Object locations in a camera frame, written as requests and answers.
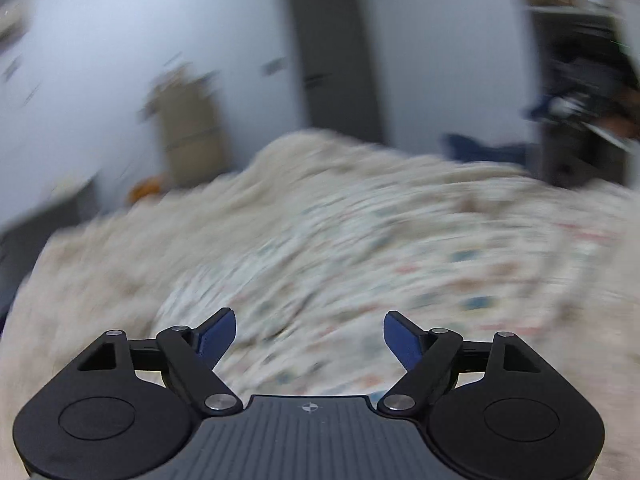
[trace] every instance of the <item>blanket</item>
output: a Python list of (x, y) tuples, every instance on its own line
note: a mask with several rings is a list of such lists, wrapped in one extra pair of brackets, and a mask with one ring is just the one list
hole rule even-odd
[(402, 373), (383, 345), (391, 309), (468, 339), (517, 332), (575, 372), (585, 330), (572, 316), (624, 232), (629, 197), (307, 132), (241, 174), (59, 234), (0, 340), (2, 470), (24, 476), (10, 436), (20, 407), (102, 332), (152, 337), (222, 306), (238, 339), (216, 372), (245, 399), (375, 398)]

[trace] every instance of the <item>circular cap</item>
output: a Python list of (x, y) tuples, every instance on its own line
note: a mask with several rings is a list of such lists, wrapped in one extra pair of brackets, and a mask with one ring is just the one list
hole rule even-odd
[(558, 429), (556, 412), (531, 399), (503, 399), (484, 410), (484, 421), (491, 431), (516, 442), (543, 440)]
[(236, 405), (236, 398), (229, 394), (215, 394), (207, 397), (204, 405), (210, 410), (228, 410)]
[(404, 412), (415, 406), (415, 401), (408, 395), (389, 395), (385, 397), (384, 404), (395, 412)]
[(128, 402), (113, 397), (91, 397), (67, 406), (60, 426), (81, 440), (106, 440), (127, 431), (136, 418)]

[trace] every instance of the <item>silver screw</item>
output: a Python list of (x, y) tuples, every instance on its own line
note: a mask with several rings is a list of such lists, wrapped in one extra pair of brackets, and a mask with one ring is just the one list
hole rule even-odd
[(415, 401), (408, 395), (389, 395), (384, 402), (386, 407), (395, 412), (404, 412), (415, 406)]
[(210, 410), (228, 410), (236, 405), (236, 398), (229, 394), (215, 394), (207, 397), (204, 405)]

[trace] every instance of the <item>shelf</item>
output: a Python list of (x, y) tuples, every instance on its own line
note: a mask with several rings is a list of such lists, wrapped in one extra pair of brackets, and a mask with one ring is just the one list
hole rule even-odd
[(615, 19), (618, 15), (609, 9), (585, 10), (571, 6), (530, 6), (527, 10), (535, 14), (548, 14), (553, 16), (575, 16), (580, 18), (609, 18)]

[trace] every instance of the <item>triangular cutout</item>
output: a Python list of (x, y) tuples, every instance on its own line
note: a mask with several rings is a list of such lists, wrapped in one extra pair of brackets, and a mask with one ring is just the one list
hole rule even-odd
[(116, 349), (113, 343), (103, 343), (79, 367), (81, 372), (113, 370), (116, 367)]
[(539, 368), (533, 364), (519, 348), (509, 344), (504, 346), (503, 367), (509, 372), (540, 373)]

